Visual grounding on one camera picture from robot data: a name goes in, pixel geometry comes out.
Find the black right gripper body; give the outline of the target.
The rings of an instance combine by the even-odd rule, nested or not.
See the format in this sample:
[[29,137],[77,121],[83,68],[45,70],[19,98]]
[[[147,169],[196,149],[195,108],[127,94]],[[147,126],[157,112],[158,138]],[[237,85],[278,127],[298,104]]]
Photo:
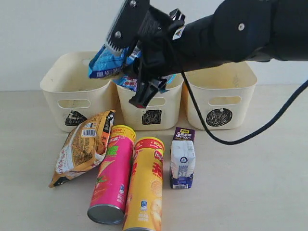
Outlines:
[[123,1],[105,40],[106,48],[119,56],[123,51],[129,57],[135,48],[141,57],[132,64],[123,65],[122,73],[137,79],[135,95],[129,103],[137,108],[146,108],[151,99],[166,88],[167,80],[162,74],[150,70],[168,64],[167,37],[184,25],[185,15],[174,9],[166,14],[148,0]]

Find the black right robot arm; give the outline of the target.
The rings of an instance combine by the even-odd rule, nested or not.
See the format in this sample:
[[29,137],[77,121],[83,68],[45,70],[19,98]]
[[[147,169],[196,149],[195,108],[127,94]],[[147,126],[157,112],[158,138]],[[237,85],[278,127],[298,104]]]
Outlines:
[[305,0],[226,0],[212,15],[186,24],[148,0],[123,2],[106,38],[115,55],[140,48],[124,68],[137,77],[130,103],[145,108],[165,85],[164,76],[243,61],[306,61]]

